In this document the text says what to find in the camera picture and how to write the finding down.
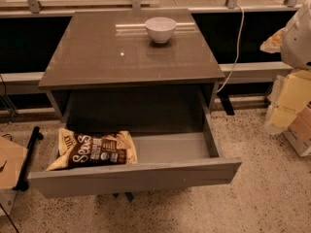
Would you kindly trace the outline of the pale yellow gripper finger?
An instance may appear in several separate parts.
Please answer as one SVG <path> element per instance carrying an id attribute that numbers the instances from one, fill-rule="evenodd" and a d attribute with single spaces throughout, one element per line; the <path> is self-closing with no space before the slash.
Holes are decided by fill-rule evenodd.
<path id="1" fill-rule="evenodd" d="M 277 53 L 281 51 L 281 43 L 284 29 L 281 28 L 270 36 L 266 41 L 260 45 L 260 50 L 267 53 Z"/>

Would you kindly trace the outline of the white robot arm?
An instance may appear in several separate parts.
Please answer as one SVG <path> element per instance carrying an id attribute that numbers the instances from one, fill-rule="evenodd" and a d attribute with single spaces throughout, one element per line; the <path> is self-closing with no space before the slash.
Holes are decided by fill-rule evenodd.
<path id="1" fill-rule="evenodd" d="M 311 0 L 306 0 L 286 26 L 275 32 L 260 48 L 267 53 L 281 53 L 285 64 L 311 69 Z"/>

